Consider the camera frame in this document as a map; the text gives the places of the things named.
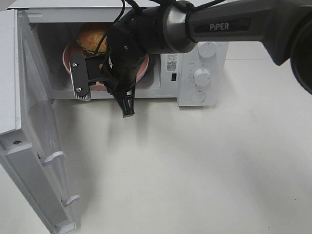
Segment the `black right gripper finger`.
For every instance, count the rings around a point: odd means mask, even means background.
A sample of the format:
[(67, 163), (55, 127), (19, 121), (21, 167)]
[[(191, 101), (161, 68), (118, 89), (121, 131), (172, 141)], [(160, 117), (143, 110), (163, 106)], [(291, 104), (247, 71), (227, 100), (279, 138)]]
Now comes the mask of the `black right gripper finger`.
[(131, 89), (130, 91), (113, 92), (113, 97), (122, 110), (123, 117), (131, 117), (135, 114), (135, 89)]

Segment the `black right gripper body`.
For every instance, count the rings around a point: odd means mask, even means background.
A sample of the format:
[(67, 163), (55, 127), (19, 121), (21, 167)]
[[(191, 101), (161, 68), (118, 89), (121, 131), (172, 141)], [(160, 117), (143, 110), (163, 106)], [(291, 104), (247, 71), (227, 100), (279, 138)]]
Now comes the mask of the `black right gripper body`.
[(126, 14), (110, 27), (106, 44), (107, 71), (113, 80), (104, 84), (111, 95), (124, 96), (135, 86), (137, 73), (146, 58), (146, 51), (137, 40), (135, 16)]

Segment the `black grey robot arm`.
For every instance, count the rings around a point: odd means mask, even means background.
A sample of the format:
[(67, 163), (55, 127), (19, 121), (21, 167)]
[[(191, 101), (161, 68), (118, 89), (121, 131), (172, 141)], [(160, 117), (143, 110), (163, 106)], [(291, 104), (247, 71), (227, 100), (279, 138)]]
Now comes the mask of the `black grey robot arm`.
[(105, 82), (124, 117), (134, 112), (136, 75), (147, 54), (190, 52), (204, 41), (259, 41), (276, 65), (290, 60), (298, 83), (312, 90), (312, 3), (309, 0), (158, 0), (121, 13), (103, 39)]

